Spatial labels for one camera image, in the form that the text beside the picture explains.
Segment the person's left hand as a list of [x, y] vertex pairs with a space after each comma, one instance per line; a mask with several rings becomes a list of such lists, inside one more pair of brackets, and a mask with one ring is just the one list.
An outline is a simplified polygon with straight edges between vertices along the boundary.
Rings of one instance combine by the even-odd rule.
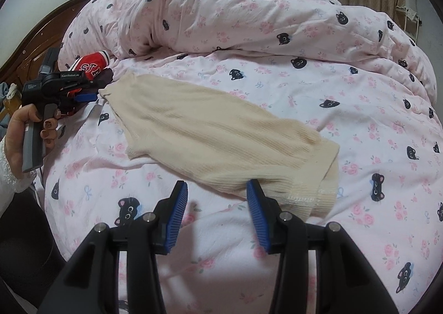
[[58, 138], [58, 120], [61, 112], [56, 105], [49, 105], [46, 118], [34, 104], [19, 108], [11, 117], [3, 139], [4, 156], [16, 179], [40, 166], [42, 157], [51, 151]]

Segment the white lace sleeve left forearm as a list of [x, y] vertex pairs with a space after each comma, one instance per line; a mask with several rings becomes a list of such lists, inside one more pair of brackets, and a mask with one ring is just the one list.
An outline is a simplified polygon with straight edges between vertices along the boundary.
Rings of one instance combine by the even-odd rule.
[[36, 171], [26, 173], [22, 179], [18, 179], [11, 171], [5, 156], [4, 139], [2, 139], [0, 172], [0, 216], [2, 216], [12, 202], [15, 193], [21, 193], [33, 184]]

